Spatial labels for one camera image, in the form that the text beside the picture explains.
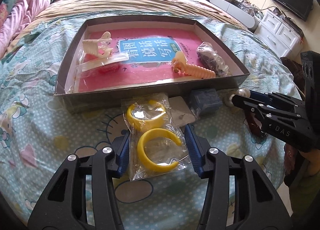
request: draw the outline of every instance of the drawer handle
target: drawer handle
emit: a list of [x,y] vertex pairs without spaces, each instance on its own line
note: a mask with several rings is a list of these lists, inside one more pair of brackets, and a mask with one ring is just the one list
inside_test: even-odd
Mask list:
[[[268,39],[270,39],[269,36],[267,36]],[[272,41],[273,44],[277,45],[272,39],[270,39]]]
[[268,22],[270,22],[273,26],[275,26],[275,24],[272,21],[268,20]]
[[290,37],[287,34],[285,34],[285,33],[283,33],[283,34],[291,41]]

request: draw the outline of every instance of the white hair claw clip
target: white hair claw clip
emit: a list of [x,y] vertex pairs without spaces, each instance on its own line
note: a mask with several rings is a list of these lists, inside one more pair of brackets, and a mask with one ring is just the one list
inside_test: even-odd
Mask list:
[[111,34],[109,31],[106,31],[100,39],[84,39],[82,45],[86,54],[102,58],[112,54],[112,48],[108,47],[111,41]]

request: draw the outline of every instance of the small blue cube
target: small blue cube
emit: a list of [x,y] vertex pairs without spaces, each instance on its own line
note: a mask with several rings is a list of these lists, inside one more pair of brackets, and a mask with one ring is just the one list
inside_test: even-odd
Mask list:
[[189,99],[190,108],[196,117],[213,114],[223,105],[217,90],[213,88],[192,90]]

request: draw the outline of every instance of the bed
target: bed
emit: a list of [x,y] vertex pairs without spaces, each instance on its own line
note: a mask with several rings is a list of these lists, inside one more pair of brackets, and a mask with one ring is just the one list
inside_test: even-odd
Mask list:
[[[10,43],[0,63],[0,191],[26,224],[41,192],[70,153],[92,155],[121,136],[126,125],[120,108],[71,115],[54,96],[63,56],[86,19],[111,15],[172,15],[199,21],[221,39],[251,75],[243,87],[300,98],[293,76],[254,34],[205,0],[60,0],[41,12]],[[199,136],[227,155],[252,155],[275,188],[284,176],[284,143],[252,135],[240,110],[223,106],[195,124]],[[192,167],[130,182],[114,180],[125,229],[195,229],[207,180]],[[230,179],[229,216],[234,181]],[[90,178],[88,222],[94,225]]]

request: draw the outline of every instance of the pink blanket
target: pink blanket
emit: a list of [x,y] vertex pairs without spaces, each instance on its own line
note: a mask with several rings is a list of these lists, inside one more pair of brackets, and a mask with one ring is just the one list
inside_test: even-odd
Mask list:
[[50,5],[50,0],[17,0],[0,28],[0,59],[10,41]]

